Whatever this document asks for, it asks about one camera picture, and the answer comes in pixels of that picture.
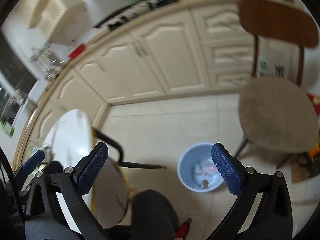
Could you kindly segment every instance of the person's leg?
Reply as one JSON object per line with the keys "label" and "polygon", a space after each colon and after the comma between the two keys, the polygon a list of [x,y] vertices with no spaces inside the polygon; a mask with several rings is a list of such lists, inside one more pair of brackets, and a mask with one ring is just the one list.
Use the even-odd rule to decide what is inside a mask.
{"label": "person's leg", "polygon": [[132,202],[132,240],[174,240],[179,218],[169,200],[148,189]]}

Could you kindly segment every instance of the chair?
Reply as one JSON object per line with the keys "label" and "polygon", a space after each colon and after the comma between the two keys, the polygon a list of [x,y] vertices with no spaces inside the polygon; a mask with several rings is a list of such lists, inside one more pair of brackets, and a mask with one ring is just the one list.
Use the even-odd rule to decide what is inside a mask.
{"label": "chair", "polygon": [[[244,138],[237,157],[248,142],[270,151],[293,154],[310,150],[317,142],[319,127],[316,113],[300,88],[304,47],[317,46],[319,37],[312,17],[290,5],[271,0],[241,0],[242,27],[254,35],[252,79],[240,93],[239,118]],[[296,84],[277,77],[256,78],[259,36],[291,42],[299,46]]]}

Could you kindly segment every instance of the blue bucket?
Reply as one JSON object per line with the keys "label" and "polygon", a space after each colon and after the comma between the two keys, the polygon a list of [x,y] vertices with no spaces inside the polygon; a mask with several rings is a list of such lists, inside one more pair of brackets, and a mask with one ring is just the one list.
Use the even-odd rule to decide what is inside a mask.
{"label": "blue bucket", "polygon": [[209,183],[207,188],[201,187],[193,180],[195,164],[206,158],[211,158],[212,146],[212,143],[198,143],[187,149],[180,157],[177,166],[177,174],[179,180],[187,189],[195,192],[209,192],[222,184],[223,178],[219,172],[214,175],[213,181]]}

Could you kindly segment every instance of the metal screw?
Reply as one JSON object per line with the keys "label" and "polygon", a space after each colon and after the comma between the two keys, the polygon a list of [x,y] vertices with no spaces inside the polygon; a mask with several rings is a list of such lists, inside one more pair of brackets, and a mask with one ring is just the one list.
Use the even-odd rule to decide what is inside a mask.
{"label": "metal screw", "polygon": [[247,171],[247,173],[250,173],[250,174],[254,173],[254,168],[252,167],[247,167],[245,170]]}
{"label": "metal screw", "polygon": [[71,173],[72,171],[73,171],[72,167],[66,167],[64,170],[65,173]]}
{"label": "metal screw", "polygon": [[281,171],[276,171],[276,175],[279,177],[279,178],[282,178],[283,177],[283,173]]}
{"label": "metal screw", "polygon": [[36,173],[36,177],[41,177],[42,176],[42,174],[43,174],[43,172],[42,171],[38,171],[37,173]]}

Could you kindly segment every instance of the brown cushioned seat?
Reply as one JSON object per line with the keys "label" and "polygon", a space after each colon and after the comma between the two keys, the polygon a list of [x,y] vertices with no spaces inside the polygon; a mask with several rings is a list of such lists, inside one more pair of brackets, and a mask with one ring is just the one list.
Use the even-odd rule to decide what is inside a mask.
{"label": "brown cushioned seat", "polygon": [[239,117],[248,140],[271,151],[302,153],[318,141],[318,118],[310,100],[286,79],[250,80],[240,95]]}

